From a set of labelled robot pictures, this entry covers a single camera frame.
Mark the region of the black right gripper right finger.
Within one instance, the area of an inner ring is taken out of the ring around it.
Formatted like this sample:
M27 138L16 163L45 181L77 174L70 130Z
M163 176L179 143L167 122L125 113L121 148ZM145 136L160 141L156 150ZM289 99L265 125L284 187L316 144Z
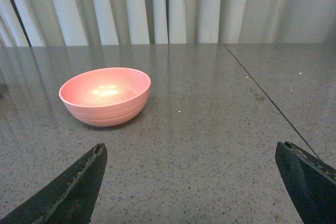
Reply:
M335 169L290 142L278 142L275 160L303 223L335 223Z

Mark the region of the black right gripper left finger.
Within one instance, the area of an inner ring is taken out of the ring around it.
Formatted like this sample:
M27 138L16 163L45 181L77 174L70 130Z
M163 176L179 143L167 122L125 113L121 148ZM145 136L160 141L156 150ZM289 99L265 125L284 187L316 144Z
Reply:
M1 223L89 223L107 157L106 146L97 144Z

